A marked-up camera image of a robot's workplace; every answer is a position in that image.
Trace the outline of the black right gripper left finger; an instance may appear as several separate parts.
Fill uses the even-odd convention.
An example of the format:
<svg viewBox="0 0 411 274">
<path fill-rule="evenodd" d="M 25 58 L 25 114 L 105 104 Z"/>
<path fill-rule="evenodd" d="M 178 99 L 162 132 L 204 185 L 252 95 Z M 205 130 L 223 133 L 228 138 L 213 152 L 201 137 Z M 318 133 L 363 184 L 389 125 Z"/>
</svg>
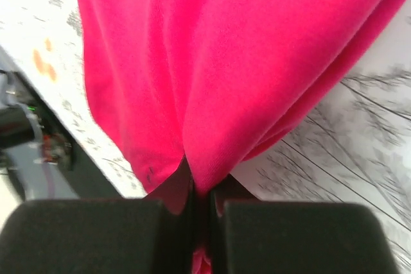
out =
<svg viewBox="0 0 411 274">
<path fill-rule="evenodd" d="M 1 232 L 1 272 L 189 273 L 193 195 L 183 160 L 141 199 L 24 202 Z"/>
</svg>

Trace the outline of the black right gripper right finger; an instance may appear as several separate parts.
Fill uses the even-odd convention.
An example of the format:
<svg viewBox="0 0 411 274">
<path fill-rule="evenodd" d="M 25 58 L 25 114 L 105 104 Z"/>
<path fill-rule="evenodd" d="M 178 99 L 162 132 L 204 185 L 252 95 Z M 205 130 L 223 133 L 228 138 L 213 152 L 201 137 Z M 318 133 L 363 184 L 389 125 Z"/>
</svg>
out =
<svg viewBox="0 0 411 274">
<path fill-rule="evenodd" d="M 234 177 L 210 194 L 213 273 L 393 274 L 376 216 L 363 205 L 261 201 Z"/>
</svg>

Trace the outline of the pink t shirt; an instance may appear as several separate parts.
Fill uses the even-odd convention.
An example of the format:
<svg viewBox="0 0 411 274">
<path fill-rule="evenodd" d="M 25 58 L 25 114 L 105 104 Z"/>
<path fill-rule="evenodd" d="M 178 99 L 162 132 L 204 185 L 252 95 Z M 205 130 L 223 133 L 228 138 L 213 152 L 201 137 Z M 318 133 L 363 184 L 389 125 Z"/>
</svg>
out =
<svg viewBox="0 0 411 274">
<path fill-rule="evenodd" d="M 78 0 L 91 114 L 146 191 L 207 194 L 339 82 L 405 0 Z"/>
</svg>

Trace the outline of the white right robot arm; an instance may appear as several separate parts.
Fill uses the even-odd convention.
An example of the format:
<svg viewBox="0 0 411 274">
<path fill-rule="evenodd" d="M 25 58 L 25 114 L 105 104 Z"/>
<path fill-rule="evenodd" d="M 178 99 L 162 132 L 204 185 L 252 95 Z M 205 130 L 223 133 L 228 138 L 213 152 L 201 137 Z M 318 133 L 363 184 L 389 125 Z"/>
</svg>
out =
<svg viewBox="0 0 411 274">
<path fill-rule="evenodd" d="M 2 273 L 190 273 L 206 214 L 214 273 L 397 273 L 381 225 L 351 203 L 259 201 L 233 177 L 198 200 L 191 171 L 124 199 L 16 71 L 1 71 L 1 164 L 23 202 Z"/>
</svg>

